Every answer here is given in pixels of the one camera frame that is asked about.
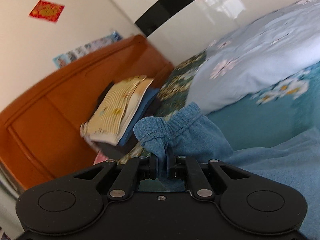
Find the light blue fleece trousers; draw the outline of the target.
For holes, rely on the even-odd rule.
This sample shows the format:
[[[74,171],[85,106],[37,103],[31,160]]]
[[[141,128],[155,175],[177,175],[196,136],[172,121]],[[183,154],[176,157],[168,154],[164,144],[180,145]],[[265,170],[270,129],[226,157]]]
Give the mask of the light blue fleece trousers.
[[[133,131],[141,146],[155,154],[160,163],[168,151],[194,157],[200,163],[217,159],[296,189],[308,204],[300,230],[309,239],[319,239],[318,129],[309,129],[272,148],[234,151],[220,129],[191,103],[169,120],[143,118]]]

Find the dark brown folded garment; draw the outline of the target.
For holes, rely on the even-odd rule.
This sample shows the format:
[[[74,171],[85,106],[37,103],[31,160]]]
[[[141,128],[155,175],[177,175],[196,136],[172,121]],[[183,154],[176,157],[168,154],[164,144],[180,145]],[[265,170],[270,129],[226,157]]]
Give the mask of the dark brown folded garment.
[[[112,145],[109,142],[98,142],[98,146],[100,147],[104,155],[108,156],[109,158],[114,158],[119,160],[124,155],[128,154],[135,147],[137,142],[138,140],[136,139],[133,133],[129,141],[124,146],[118,146],[117,144]]]

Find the pink patterned cloth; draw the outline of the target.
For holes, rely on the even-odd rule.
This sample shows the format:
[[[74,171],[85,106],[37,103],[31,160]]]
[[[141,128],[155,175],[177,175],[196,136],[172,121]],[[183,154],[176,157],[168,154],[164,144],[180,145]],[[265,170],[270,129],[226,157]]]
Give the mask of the pink patterned cloth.
[[[97,156],[96,156],[96,158],[94,160],[93,165],[97,165],[99,163],[107,161],[108,159],[109,159],[109,157],[104,155],[104,153],[101,150],[99,150],[98,153],[97,153]]]

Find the yellow striped folded garment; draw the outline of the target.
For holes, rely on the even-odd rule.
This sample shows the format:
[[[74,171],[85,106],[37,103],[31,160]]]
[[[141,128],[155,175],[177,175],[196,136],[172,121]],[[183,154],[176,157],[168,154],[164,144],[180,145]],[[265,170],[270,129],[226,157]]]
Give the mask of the yellow striped folded garment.
[[[152,82],[146,76],[135,76],[113,85],[93,116],[81,125],[80,135],[116,146]]]

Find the dark blue folded garment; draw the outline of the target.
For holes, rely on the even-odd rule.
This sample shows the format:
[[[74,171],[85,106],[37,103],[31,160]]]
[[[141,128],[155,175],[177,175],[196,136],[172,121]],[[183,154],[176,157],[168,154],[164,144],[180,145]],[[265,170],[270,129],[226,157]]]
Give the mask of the dark blue folded garment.
[[[156,113],[157,109],[161,106],[161,101],[157,98],[159,88],[148,88],[138,106],[136,113],[131,119],[125,133],[118,142],[118,146],[124,146],[133,134],[135,124],[143,117],[152,116]]]

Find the orange wooden headboard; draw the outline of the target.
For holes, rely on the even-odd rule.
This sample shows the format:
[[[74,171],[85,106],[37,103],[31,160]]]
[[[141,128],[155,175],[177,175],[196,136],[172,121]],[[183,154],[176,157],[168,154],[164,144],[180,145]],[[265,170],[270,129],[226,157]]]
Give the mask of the orange wooden headboard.
[[[80,126],[107,85],[145,75],[162,87],[173,70],[146,38],[137,35],[96,50],[53,72],[1,112],[1,168],[23,192],[90,167],[96,153]]]

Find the teal floral bed sheet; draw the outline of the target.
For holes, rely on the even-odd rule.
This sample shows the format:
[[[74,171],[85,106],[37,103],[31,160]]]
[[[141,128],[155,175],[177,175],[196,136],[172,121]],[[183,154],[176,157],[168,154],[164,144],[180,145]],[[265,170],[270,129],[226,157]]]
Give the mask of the teal floral bed sheet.
[[[155,117],[169,120],[186,107],[191,82],[207,54],[180,63],[159,93]],[[272,148],[311,128],[319,128],[319,64],[291,75],[271,87],[205,115],[223,133],[234,151]]]

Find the white glossy wardrobe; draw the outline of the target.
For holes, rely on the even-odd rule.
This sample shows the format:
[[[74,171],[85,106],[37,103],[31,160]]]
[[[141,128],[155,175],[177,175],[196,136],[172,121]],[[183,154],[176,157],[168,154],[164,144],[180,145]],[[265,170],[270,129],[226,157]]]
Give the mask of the white glossy wardrobe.
[[[178,64],[214,41],[298,0],[111,0],[167,59]]]

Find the pale blue floral quilt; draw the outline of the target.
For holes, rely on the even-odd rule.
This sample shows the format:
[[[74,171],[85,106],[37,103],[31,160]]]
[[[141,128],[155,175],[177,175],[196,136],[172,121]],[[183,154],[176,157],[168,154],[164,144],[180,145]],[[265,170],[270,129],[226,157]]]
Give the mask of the pale blue floral quilt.
[[[301,0],[206,49],[186,104],[208,114],[319,62],[319,0]]]

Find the row of photos on wall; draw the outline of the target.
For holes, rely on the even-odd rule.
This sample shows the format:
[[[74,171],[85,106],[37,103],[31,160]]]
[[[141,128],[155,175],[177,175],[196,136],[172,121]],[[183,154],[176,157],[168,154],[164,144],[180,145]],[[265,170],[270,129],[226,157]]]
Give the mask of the row of photos on wall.
[[[95,52],[98,49],[109,46],[122,39],[123,37],[120,35],[120,33],[114,31],[110,35],[88,42],[66,53],[62,53],[56,56],[55,58],[53,58],[53,63],[58,69],[60,69],[72,63],[73,61],[76,61],[86,55],[89,55],[90,53]]]

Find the red paper wall decoration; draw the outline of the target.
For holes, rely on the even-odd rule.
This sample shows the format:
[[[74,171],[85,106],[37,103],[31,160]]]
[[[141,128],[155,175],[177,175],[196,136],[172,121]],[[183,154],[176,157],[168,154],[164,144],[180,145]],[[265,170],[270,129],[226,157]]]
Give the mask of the red paper wall decoration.
[[[44,0],[39,0],[29,13],[30,17],[56,23],[65,6]]]

